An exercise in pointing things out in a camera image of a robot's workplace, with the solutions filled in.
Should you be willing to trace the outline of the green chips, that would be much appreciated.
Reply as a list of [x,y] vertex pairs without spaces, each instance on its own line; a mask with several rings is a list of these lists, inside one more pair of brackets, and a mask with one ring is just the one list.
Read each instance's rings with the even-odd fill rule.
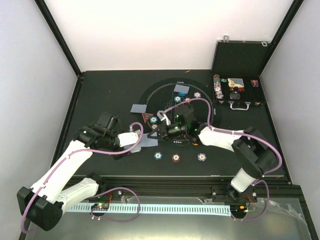
[[150,123],[153,125],[153,124],[157,124],[158,123],[158,118],[156,116],[152,116],[150,119],[149,119]]
[[179,103],[181,101],[181,97],[180,96],[176,96],[174,98],[174,100],[175,100],[176,103]]

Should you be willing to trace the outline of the triangular red dealer button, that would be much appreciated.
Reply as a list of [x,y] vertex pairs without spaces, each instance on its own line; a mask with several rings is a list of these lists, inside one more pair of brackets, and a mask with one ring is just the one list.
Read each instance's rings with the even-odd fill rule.
[[142,113],[141,115],[144,123],[147,123],[147,121],[154,116],[152,113],[146,113],[146,112]]

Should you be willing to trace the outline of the dealt card bottom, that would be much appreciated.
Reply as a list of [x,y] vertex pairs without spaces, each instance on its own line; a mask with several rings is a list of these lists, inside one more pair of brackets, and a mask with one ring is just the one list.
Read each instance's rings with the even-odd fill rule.
[[143,137],[139,143],[141,148],[149,148],[149,147],[156,147],[159,145],[157,139]]

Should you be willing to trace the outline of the dealt card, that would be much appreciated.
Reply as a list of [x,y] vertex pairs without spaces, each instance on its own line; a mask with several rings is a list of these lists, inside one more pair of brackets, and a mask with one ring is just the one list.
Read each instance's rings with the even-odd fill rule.
[[149,148],[149,147],[156,147],[159,145],[157,139],[143,137],[139,143],[141,148]]
[[145,113],[147,109],[147,105],[146,104],[133,104],[130,112],[131,113]]
[[189,92],[189,89],[190,87],[187,85],[176,84],[173,91],[176,93],[187,94]]

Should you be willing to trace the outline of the red poker chip stack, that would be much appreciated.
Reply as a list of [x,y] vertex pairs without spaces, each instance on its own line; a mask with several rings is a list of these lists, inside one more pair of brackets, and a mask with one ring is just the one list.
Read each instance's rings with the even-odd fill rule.
[[176,154],[173,154],[173,155],[172,155],[171,159],[172,159],[172,161],[173,161],[174,163],[178,163],[178,162],[180,161],[181,157],[180,157],[179,154],[176,153]]

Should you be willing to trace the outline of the green poker chip stack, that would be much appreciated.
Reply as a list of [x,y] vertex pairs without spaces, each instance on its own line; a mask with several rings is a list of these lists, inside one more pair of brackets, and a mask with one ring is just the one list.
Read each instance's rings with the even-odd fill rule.
[[156,160],[161,160],[163,158],[163,154],[161,152],[155,152],[154,153],[154,158]]

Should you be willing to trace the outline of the purple poker chip stack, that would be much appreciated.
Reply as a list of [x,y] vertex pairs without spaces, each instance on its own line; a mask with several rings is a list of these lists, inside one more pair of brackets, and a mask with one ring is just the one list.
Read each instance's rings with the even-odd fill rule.
[[207,159],[207,156],[204,153],[199,153],[197,159],[201,162],[204,162]]

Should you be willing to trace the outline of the blue round blind button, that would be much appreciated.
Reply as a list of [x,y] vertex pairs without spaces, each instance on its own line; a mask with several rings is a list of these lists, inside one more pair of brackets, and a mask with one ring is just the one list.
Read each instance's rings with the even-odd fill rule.
[[179,92],[178,96],[179,97],[186,97],[188,94],[187,93],[183,93],[183,92]]

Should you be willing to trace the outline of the dealt card top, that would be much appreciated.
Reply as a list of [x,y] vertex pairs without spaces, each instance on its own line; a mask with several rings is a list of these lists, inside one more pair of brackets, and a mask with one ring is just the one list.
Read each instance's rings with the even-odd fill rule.
[[176,93],[187,94],[189,92],[189,89],[190,87],[187,85],[176,84],[173,91]]

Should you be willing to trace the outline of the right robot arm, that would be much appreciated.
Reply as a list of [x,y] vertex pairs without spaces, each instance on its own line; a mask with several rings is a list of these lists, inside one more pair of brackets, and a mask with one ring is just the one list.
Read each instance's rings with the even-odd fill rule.
[[246,130],[227,130],[207,123],[159,124],[147,134],[149,139],[168,141],[185,136],[191,143],[207,147],[217,147],[235,153],[242,167],[230,182],[228,198],[240,201],[249,186],[258,184],[266,174],[278,170],[283,163],[280,152],[261,133],[249,127]]

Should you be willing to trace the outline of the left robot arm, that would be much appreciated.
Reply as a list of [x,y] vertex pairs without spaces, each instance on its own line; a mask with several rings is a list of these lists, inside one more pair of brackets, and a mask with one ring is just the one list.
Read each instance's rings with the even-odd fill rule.
[[107,195],[107,186],[95,173],[90,173],[72,187],[64,187],[78,168],[94,153],[114,153],[120,150],[120,132],[120,124],[116,118],[99,120],[97,123],[81,127],[48,172],[31,187],[20,188],[16,196],[22,215],[23,233],[29,233],[25,228],[26,220],[42,230],[49,231],[71,207],[87,198],[101,200]]

